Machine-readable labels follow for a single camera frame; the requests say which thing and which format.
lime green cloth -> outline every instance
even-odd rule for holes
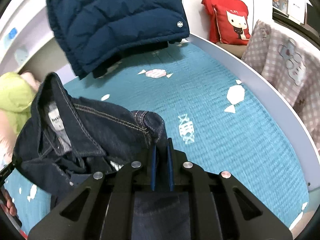
[[[31,117],[34,97],[33,89],[18,74],[8,72],[0,77],[0,109],[6,113],[16,135]]]

clothing label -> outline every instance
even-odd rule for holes
[[[58,108],[50,111],[48,113],[48,115],[49,115],[50,121],[53,125],[53,128],[55,128],[56,131],[64,130],[63,122],[60,117]]]

cat print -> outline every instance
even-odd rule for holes
[[[228,21],[233,26],[233,30],[238,34],[238,38],[241,40],[248,41],[249,39],[247,39],[247,37],[244,35],[244,30],[248,28],[245,17],[232,14],[228,11],[227,11],[227,17],[228,17]]]
[[[269,36],[269,31],[265,28],[260,28],[261,40],[264,41]]]
[[[296,52],[295,41],[290,38],[286,45],[280,44],[278,52],[285,60],[289,77],[295,81],[297,86],[301,86],[305,80],[307,69],[302,63],[303,59],[301,55]]]

human hand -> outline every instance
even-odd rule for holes
[[[5,212],[8,212],[10,215],[12,215],[13,217],[17,215],[17,209],[16,206],[14,205],[14,203],[12,202],[12,198],[9,195],[9,192],[2,188],[1,189],[4,198],[6,199],[7,203],[1,204],[2,209]]]

jacket logo patch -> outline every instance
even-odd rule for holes
[[[181,28],[183,26],[183,22],[182,21],[177,22],[177,26]]]

